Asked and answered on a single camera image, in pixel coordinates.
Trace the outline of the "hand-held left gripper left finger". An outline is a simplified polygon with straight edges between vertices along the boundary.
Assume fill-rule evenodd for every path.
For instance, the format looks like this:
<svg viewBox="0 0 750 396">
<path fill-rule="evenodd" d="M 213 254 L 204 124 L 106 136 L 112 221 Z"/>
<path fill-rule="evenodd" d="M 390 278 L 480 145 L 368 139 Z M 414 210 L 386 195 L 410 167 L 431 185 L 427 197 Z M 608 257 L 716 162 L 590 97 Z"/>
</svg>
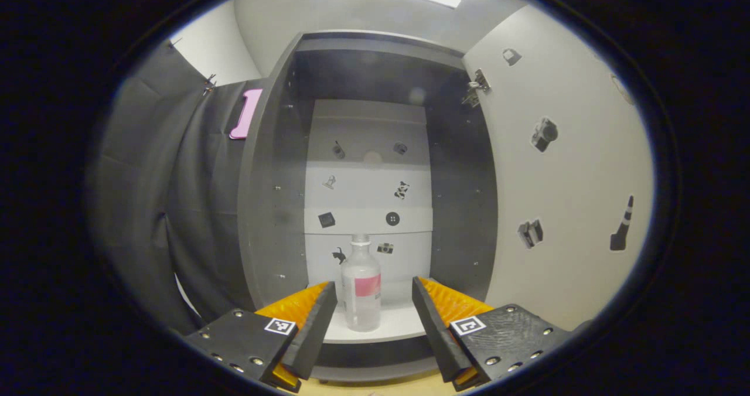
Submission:
<svg viewBox="0 0 750 396">
<path fill-rule="evenodd" d="M 297 392 L 311 376 L 337 302 L 335 282 L 326 281 L 255 312 L 229 310 L 185 341 L 246 379 Z"/>
</svg>

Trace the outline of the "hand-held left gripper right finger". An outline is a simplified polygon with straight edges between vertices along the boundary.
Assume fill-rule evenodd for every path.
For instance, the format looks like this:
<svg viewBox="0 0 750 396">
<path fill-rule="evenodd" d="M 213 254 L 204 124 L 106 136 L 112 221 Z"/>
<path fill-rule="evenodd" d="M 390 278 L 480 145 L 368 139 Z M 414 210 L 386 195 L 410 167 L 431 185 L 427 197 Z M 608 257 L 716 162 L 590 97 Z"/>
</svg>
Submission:
<svg viewBox="0 0 750 396">
<path fill-rule="evenodd" d="M 415 276 L 411 297 L 446 383 L 456 391 L 502 383 L 572 336 L 516 303 L 498 308 Z"/>
</svg>

